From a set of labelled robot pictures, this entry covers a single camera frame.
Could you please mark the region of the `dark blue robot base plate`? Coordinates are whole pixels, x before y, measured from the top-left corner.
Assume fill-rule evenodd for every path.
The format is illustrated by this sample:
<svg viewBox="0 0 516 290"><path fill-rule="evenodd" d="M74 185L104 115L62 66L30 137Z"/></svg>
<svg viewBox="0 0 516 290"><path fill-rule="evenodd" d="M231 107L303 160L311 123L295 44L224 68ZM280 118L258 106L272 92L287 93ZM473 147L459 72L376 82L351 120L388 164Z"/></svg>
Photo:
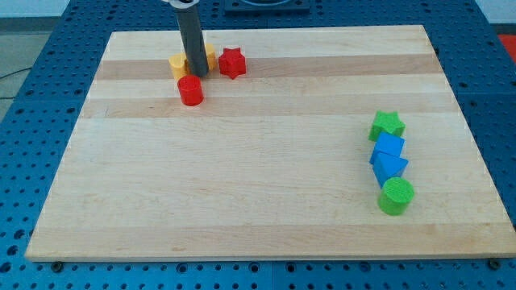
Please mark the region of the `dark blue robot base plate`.
<svg viewBox="0 0 516 290"><path fill-rule="evenodd" d="M311 0L223 0L226 14L309 12Z"/></svg>

